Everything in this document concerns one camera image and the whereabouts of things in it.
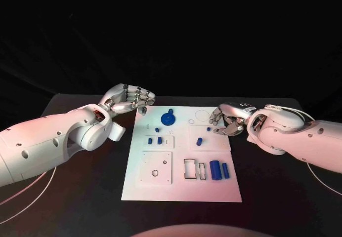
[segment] small blue part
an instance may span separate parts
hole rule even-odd
[[[229,173],[229,166],[227,166],[227,163],[223,163],[223,168],[224,168],[226,179],[229,179],[229,178],[230,178],[230,173]]]
[[[162,124],[171,126],[175,124],[177,118],[174,115],[174,110],[169,109],[169,112],[162,115]]]
[[[220,161],[213,160],[210,164],[211,164],[213,180],[223,180]]]
[[[197,145],[198,145],[198,146],[201,146],[203,141],[204,141],[204,139],[203,139],[203,137],[200,137],[200,138],[198,138],[198,142],[197,142]]]

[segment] black table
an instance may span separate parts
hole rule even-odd
[[[97,103],[102,96],[54,97],[44,115]],[[218,106],[243,101],[262,108],[278,104],[301,109],[295,99],[159,97],[155,105]],[[306,164],[289,154],[275,156],[247,142],[247,133],[230,139],[243,203],[122,201],[136,112],[116,117],[126,127],[120,142],[107,140],[81,151],[57,168],[52,184],[34,206],[0,226],[2,236],[130,236],[178,224],[243,227],[275,236],[340,236],[342,197],[314,178]],[[340,174],[330,171],[331,179]],[[15,200],[0,207],[3,221],[41,193],[52,171]],[[0,188],[0,200],[35,178]]]

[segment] white cable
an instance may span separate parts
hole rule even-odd
[[[8,203],[19,194],[22,194],[28,189],[29,187],[32,187],[32,185],[42,179],[42,177],[45,176],[47,172],[42,173],[42,175],[38,177],[38,179],[31,183],[31,185],[22,190],[19,191],[11,198],[8,198],[3,202],[0,202],[0,206]]]
[[[301,110],[298,110],[298,109],[289,108],[289,107],[283,107],[283,106],[278,106],[278,105],[272,105],[272,106],[276,106],[276,107],[280,107],[280,108],[283,108],[283,109],[292,110],[292,111],[296,112],[296,113],[301,112],[301,113],[304,113],[304,114],[315,121],[315,119],[312,118],[312,116],[311,116],[306,112],[304,112],[304,111],[301,111]],[[318,175],[315,174],[315,172],[314,172],[314,170],[312,170],[311,164],[309,164],[309,163],[306,163],[306,164],[308,164],[309,170],[312,171],[312,175],[315,176],[315,178],[318,179],[318,181],[327,186],[327,188],[330,188],[337,194],[340,194],[340,195],[342,196],[342,193],[340,193],[335,189],[332,189],[332,188],[324,183],[324,181],[319,179]]]
[[[32,204],[37,202],[38,198],[39,198],[39,197],[42,196],[42,194],[45,193],[45,190],[47,190],[47,188],[48,188],[48,186],[50,186],[50,184],[51,184],[51,182],[52,182],[52,178],[54,178],[54,175],[55,175],[55,171],[57,171],[57,167],[55,167],[55,169],[54,169],[52,177],[51,177],[51,180],[50,180],[47,186],[45,186],[45,189],[44,189],[44,191],[41,192],[41,194],[39,194],[39,196],[37,197],[37,199],[34,200],[34,202],[32,202],[8,220],[5,220],[3,222],[0,222],[0,225],[2,225],[5,222],[8,222],[11,219],[14,219],[14,218],[32,206]]]

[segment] white robotic arm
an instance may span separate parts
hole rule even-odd
[[[113,117],[135,109],[145,115],[155,100],[148,90],[119,84],[99,104],[27,121],[0,132],[0,186],[42,174],[78,151],[97,149],[107,138],[119,141],[126,129]]]
[[[214,110],[210,123],[229,122],[214,132],[236,136],[247,126],[247,140],[272,154],[289,152],[295,158],[342,173],[342,124],[328,121],[305,122],[298,110],[267,105],[265,109],[246,103],[224,103]]]

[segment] black background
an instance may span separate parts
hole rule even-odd
[[[2,17],[2,128],[38,117],[57,93],[102,95],[122,82],[164,96],[295,98],[317,119],[341,121],[340,15],[122,11],[38,7]]]

